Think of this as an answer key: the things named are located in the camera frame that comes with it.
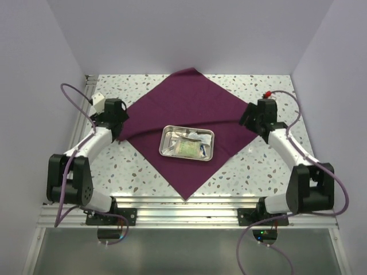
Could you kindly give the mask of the white blue-print sachet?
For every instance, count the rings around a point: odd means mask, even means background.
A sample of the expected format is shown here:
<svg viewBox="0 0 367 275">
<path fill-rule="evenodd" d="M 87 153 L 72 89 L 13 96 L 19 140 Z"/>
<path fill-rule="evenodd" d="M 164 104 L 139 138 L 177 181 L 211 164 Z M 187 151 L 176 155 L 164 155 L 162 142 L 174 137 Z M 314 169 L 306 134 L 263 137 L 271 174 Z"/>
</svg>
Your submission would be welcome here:
<svg viewBox="0 0 367 275">
<path fill-rule="evenodd" d="M 206 146 L 211 146 L 213 135 L 211 133 L 198 133 L 197 138 L 202 144 Z"/>
</svg>

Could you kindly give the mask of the clear pouch with blue label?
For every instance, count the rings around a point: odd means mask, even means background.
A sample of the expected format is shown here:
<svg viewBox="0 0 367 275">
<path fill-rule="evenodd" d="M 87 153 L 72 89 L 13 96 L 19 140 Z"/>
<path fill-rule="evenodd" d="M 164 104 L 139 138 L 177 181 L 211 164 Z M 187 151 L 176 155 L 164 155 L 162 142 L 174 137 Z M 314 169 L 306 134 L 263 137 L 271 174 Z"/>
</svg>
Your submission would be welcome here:
<svg viewBox="0 0 367 275">
<path fill-rule="evenodd" d="M 201 143 L 200 144 L 200 158 L 207 158 L 208 154 L 207 154 L 207 149 L 208 146 L 206 144 Z"/>
</svg>

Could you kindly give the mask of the stainless steel tray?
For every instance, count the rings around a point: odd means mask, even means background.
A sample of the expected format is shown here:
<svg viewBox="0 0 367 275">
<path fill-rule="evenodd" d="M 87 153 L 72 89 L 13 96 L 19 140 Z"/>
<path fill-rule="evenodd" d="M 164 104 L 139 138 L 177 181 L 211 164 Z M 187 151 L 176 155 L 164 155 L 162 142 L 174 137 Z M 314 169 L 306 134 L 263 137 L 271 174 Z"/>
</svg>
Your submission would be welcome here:
<svg viewBox="0 0 367 275">
<path fill-rule="evenodd" d="M 213 131 L 168 125 L 162 130 L 159 153 L 165 157 L 208 162 L 214 152 Z"/>
</svg>

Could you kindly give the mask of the purple cloth mat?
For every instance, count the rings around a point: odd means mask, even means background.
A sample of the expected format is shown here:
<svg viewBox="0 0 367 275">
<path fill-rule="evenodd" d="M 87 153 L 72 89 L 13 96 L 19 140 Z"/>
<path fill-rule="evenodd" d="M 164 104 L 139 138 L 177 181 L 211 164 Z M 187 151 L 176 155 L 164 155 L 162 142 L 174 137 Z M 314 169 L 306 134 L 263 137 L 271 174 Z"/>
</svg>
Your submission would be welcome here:
<svg viewBox="0 0 367 275">
<path fill-rule="evenodd" d="M 231 157 L 257 135 L 239 125 L 247 103 L 194 68 L 175 72 L 127 108 L 128 120 L 118 137 L 128 141 L 187 200 Z M 168 126 L 214 132 L 208 162 L 164 157 L 159 153 Z"/>
</svg>

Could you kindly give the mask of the green-print glove bag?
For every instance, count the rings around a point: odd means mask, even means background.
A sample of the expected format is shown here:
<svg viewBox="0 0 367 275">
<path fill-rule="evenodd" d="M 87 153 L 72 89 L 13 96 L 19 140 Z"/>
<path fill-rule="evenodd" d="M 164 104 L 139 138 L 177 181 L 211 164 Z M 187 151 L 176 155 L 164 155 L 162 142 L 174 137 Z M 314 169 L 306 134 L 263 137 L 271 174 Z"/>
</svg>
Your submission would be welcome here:
<svg viewBox="0 0 367 275">
<path fill-rule="evenodd" d="M 179 139 L 175 144 L 175 155 L 183 158 L 199 158 L 200 144 L 198 141 Z"/>
</svg>

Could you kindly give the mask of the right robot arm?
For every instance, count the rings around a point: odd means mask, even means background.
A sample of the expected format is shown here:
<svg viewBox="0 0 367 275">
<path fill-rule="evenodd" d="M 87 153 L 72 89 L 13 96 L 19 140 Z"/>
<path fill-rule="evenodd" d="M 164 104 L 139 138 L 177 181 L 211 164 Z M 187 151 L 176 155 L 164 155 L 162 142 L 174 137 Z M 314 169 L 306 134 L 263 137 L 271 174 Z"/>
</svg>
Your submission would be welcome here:
<svg viewBox="0 0 367 275">
<path fill-rule="evenodd" d="M 312 157 L 292 136 L 286 123 L 278 121 L 273 99 L 248 104 L 239 124 L 258 134 L 283 159 L 290 169 L 286 192 L 262 197 L 254 211 L 262 225 L 270 224 L 283 213 L 311 213 L 334 207 L 334 168 Z"/>
</svg>

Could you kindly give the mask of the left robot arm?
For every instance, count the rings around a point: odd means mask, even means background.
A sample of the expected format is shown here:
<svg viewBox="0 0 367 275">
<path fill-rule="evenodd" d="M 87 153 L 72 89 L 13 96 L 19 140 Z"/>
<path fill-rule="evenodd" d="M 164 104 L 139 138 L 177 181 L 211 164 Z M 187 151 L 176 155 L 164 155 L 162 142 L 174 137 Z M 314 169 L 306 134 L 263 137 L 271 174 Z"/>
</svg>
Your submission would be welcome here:
<svg viewBox="0 0 367 275">
<path fill-rule="evenodd" d="M 100 220 L 113 225 L 118 221 L 119 210 L 112 206 L 111 196 L 93 189 L 90 164 L 120 135 L 128 119 L 126 105 L 120 99 L 106 99 L 102 112 L 89 119 L 92 129 L 82 141 L 49 158 L 46 196 L 60 206 L 66 203 L 98 211 Z"/>
</svg>

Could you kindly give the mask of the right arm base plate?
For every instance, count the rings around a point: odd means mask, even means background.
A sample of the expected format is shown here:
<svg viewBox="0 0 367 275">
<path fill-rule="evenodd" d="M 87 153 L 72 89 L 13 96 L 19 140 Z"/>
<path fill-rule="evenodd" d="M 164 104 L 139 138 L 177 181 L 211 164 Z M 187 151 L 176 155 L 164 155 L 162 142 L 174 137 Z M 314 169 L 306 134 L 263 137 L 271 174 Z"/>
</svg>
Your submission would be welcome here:
<svg viewBox="0 0 367 275">
<path fill-rule="evenodd" d="M 238 220 L 239 226 L 249 226 L 249 225 L 254 224 L 255 222 L 259 222 L 264 219 L 280 217 L 282 215 L 285 215 L 285 213 L 280 213 L 280 214 L 259 213 L 255 208 L 238 208 L 237 209 L 237 220 Z M 285 218 L 285 219 L 278 219 L 274 221 L 263 222 L 261 223 L 261 225 L 288 226 L 289 221 L 288 221 L 288 218 Z"/>
</svg>

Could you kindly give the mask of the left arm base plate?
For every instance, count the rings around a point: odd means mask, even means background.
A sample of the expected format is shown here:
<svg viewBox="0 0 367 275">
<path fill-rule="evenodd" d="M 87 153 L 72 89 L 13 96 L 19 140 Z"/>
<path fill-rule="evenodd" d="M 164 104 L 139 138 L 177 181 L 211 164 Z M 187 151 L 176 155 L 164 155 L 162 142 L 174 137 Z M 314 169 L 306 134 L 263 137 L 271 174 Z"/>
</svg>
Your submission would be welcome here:
<svg viewBox="0 0 367 275">
<path fill-rule="evenodd" d="M 138 217 L 136 208 L 117 208 L 112 213 L 84 210 L 83 213 L 87 215 L 85 224 L 88 226 L 135 226 Z"/>
</svg>

